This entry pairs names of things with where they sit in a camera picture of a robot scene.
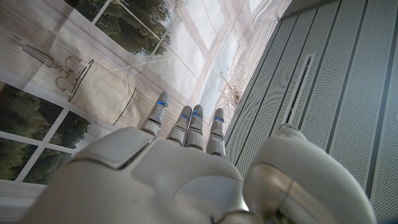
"window pane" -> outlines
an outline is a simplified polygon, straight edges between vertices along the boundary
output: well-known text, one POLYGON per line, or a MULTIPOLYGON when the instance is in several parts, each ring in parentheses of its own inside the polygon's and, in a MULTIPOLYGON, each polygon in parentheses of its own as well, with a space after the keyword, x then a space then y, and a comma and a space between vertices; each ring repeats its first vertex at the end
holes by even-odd
POLYGON ((0 179, 15 180, 37 146, 0 138, 0 179))
POLYGON ((0 82, 0 131, 43 140, 62 107, 0 82))
POLYGON ((53 173, 71 158, 71 154, 52 149, 44 149, 24 182, 33 184, 48 184, 53 173))
POLYGON ((175 16, 172 8, 163 0, 120 1, 159 38, 162 38, 166 27, 171 22, 172 17, 175 16))
POLYGON ((109 132, 73 112, 69 112, 50 143, 80 150, 89 143, 109 134, 109 132))
MULTIPOLYGON (((148 17, 151 15, 150 11, 146 13, 148 17)), ((95 25, 128 52, 134 54, 148 57, 159 43, 159 40, 151 32, 116 1, 109 4, 95 25)), ((162 25, 158 30, 153 31, 159 35, 165 32, 162 25)))
POLYGON ((106 0, 65 0, 89 21, 93 21, 106 0))

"white window mullion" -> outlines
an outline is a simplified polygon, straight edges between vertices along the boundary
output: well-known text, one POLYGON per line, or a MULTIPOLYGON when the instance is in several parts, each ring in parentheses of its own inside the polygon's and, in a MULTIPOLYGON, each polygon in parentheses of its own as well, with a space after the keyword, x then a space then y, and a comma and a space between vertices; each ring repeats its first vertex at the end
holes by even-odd
POLYGON ((102 8, 99 10, 99 12, 97 13, 97 15, 95 16, 95 18, 93 19, 92 23, 96 24, 98 19, 100 19, 100 17, 102 16, 102 14, 104 13, 105 9, 108 7, 108 5, 111 3, 112 0, 107 0, 105 2, 105 4, 102 6, 102 8))
POLYGON ((70 153, 72 155, 74 155, 76 152, 78 152, 76 149, 70 149, 67 147, 57 146, 57 145, 50 144, 50 143, 47 143, 44 148, 53 149, 53 150, 57 150, 60 152, 70 153))
POLYGON ((15 179, 16 182, 21 183, 25 179, 26 175, 29 173, 30 169, 33 167, 33 165, 35 164, 35 162, 37 161, 37 159, 39 158, 39 156, 41 155, 41 153, 49 143, 50 139, 52 138, 58 127, 61 125, 63 119, 67 116, 68 112, 69 110, 67 109, 62 110, 58 118, 55 120, 55 122, 53 123, 47 134, 45 135, 43 141, 40 142, 39 146, 37 147, 33 155, 30 157, 24 168, 21 170, 21 172, 15 179))
POLYGON ((0 138, 9 139, 9 140, 18 141, 18 142, 23 142, 23 143, 31 144, 31 145, 34 145, 34 146, 38 146, 41 143, 41 141, 39 141, 39 140, 30 139, 30 138, 19 136, 19 135, 16 135, 16 134, 5 133, 3 131, 0 131, 0 138))

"blue led light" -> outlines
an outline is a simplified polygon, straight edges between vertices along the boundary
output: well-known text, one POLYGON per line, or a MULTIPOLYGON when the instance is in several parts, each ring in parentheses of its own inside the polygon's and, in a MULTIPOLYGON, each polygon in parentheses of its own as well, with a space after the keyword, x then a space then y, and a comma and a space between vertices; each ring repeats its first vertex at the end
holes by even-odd
POLYGON ((214 119, 224 122, 224 119, 220 119, 219 117, 214 117, 214 119))

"wall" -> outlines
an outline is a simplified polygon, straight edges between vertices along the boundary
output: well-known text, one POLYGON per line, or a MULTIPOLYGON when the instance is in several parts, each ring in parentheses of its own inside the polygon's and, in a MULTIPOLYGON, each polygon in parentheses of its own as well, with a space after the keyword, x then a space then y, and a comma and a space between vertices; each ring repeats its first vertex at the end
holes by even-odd
POLYGON ((292 123, 354 175, 379 222, 398 219, 396 43, 396 0, 283 18, 227 130, 227 158, 245 176, 260 145, 292 123))

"window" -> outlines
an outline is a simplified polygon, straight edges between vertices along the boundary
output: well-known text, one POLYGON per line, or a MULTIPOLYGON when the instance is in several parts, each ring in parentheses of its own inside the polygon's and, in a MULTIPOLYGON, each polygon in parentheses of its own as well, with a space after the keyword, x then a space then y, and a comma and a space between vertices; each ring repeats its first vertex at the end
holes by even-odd
POLYGON ((0 82, 0 179, 47 184, 74 153, 109 133, 65 108, 0 82))
POLYGON ((163 54, 172 9, 163 0, 65 0, 121 47, 144 58, 163 54))

